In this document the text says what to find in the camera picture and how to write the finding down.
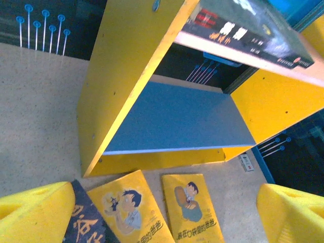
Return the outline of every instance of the book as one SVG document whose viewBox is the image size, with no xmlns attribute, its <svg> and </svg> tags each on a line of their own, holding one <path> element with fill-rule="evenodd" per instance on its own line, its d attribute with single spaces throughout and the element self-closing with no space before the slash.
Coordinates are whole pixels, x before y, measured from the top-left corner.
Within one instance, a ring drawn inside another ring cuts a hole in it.
<svg viewBox="0 0 324 243">
<path fill-rule="evenodd" d="M 176 242 L 224 242 L 202 174 L 164 175 L 162 182 Z"/>
<path fill-rule="evenodd" d="M 292 69 L 314 62 L 267 0 L 201 0 L 182 31 Z"/>
<path fill-rule="evenodd" d="M 88 195 L 120 242 L 174 242 L 140 170 L 92 189 Z"/>
<path fill-rule="evenodd" d="M 80 183 L 74 180 L 71 184 L 75 194 L 75 206 L 63 242 L 119 243 Z"/>
</svg>

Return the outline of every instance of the bookshelf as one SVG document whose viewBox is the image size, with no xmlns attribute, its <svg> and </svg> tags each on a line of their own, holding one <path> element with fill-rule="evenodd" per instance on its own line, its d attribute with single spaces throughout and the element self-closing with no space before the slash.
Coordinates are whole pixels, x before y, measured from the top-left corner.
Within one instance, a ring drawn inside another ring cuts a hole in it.
<svg viewBox="0 0 324 243">
<path fill-rule="evenodd" d="M 307 49 L 307 52 L 311 55 L 315 62 L 306 69 L 300 66 L 293 69 L 288 69 L 257 56 L 235 50 L 184 31 L 179 32 L 175 38 L 175 43 L 197 49 L 202 52 L 224 57 L 252 67 L 277 73 L 282 76 L 299 79 L 310 84 L 324 87 L 324 58 L 312 47 L 312 45 L 305 39 L 303 35 L 300 34 L 299 37 Z"/>
<path fill-rule="evenodd" d="M 324 107 L 306 74 L 310 83 L 259 70 L 230 95 L 152 76 L 197 2 L 154 12 L 145 0 L 108 1 L 77 107 L 83 176 L 228 161 Z"/>
</svg>

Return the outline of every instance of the cartoon boy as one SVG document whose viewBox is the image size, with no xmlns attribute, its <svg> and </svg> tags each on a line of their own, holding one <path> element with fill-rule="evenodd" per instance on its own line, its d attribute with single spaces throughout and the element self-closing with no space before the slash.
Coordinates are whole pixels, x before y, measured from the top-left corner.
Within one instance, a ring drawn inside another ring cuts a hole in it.
<svg viewBox="0 0 324 243">
<path fill-rule="evenodd" d="M 203 213 L 200 210 L 199 203 L 194 200 L 198 192 L 197 185 L 192 181 L 190 181 L 186 187 L 176 186 L 174 188 L 176 200 L 181 207 L 184 220 L 198 222 L 202 218 Z"/>
<path fill-rule="evenodd" d="M 186 201 L 188 204 L 191 201 L 194 201 L 194 196 L 196 196 L 199 192 L 198 187 L 192 181 L 190 181 L 183 190 L 184 193 L 186 194 Z"/>
<path fill-rule="evenodd" d="M 122 195 L 121 208 L 125 212 L 128 212 L 128 216 L 125 220 L 122 219 L 122 216 L 117 207 L 116 211 L 107 211 L 105 213 L 109 216 L 114 215 L 116 219 L 117 228 L 123 234 L 129 234 L 134 229 L 141 228 L 141 215 L 138 211 L 138 206 L 141 203 L 142 195 L 135 190 L 125 190 Z"/>
</svg>

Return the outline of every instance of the floor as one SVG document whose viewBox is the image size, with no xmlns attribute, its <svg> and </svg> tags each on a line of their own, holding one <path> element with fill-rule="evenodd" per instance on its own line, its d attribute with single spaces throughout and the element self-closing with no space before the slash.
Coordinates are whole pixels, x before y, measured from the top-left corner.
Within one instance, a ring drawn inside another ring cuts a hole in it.
<svg viewBox="0 0 324 243">
<path fill-rule="evenodd" d="M 78 179 L 85 189 L 120 175 L 82 179 L 76 105 L 88 61 L 0 44 L 0 196 Z M 245 172 L 237 158 L 205 164 L 144 171 L 166 218 L 160 175 L 203 173 L 226 242 L 267 242 L 256 195 L 266 180 Z"/>
</svg>

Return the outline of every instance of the book on shelf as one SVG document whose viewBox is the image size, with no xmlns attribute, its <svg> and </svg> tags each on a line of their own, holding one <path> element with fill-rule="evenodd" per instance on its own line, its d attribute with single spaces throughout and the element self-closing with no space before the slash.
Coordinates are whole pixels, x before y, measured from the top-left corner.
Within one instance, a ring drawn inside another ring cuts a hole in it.
<svg viewBox="0 0 324 243">
<path fill-rule="evenodd" d="M 267 0 L 201 0 L 182 31 L 292 69 L 314 63 Z"/>
</svg>

